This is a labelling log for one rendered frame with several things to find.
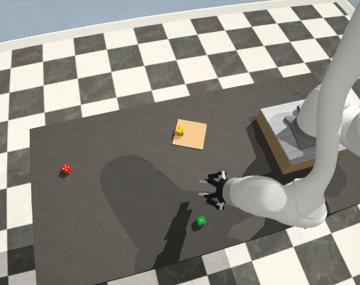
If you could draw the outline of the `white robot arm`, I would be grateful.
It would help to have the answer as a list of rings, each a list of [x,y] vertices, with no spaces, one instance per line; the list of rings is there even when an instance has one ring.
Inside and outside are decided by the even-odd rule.
[[[319,226],[327,215],[324,191],[336,168],[339,143],[360,157],[360,107],[350,92],[359,77],[360,1],[322,83],[296,107],[298,115],[285,117],[300,150],[316,147],[312,171],[286,185],[265,176],[229,179],[223,186],[225,202],[289,226]]]

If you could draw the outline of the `red die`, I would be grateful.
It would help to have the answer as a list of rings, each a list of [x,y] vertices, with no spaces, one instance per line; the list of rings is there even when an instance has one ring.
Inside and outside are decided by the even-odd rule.
[[[62,171],[64,173],[67,173],[67,174],[70,174],[70,172],[72,171],[72,167],[67,165],[67,164],[64,164],[63,168],[62,168]]]

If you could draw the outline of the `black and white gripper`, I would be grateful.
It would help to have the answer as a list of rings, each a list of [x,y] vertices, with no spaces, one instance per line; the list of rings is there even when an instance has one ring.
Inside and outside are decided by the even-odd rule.
[[[213,194],[205,194],[205,193],[198,193],[198,194],[202,195],[204,198],[207,198],[206,203],[216,207],[217,210],[224,210],[223,204],[226,203],[222,197],[223,186],[228,181],[225,178],[225,175],[226,175],[226,172],[219,171],[218,173],[208,175],[209,179],[200,180],[200,182],[209,183],[216,187],[216,192]],[[221,180],[218,182],[216,180],[213,180],[214,178],[221,178]],[[219,200],[219,202],[212,200],[212,198],[217,198]]]

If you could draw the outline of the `green die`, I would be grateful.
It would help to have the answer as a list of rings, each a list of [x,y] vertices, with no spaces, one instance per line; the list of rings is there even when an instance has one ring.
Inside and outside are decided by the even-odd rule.
[[[203,225],[206,224],[206,221],[205,221],[204,216],[198,217],[198,218],[196,219],[196,221],[197,221],[198,227],[203,226]]]

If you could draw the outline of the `pale yellow mat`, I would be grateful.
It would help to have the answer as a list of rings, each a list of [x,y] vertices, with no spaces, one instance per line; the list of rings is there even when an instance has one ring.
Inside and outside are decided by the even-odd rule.
[[[177,135],[178,127],[184,127],[184,135]],[[203,149],[207,124],[178,119],[173,145]]]

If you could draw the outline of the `yellow die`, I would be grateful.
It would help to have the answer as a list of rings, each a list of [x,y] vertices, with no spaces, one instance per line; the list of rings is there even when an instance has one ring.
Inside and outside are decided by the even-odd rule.
[[[183,136],[184,135],[184,127],[178,127],[177,135]]]

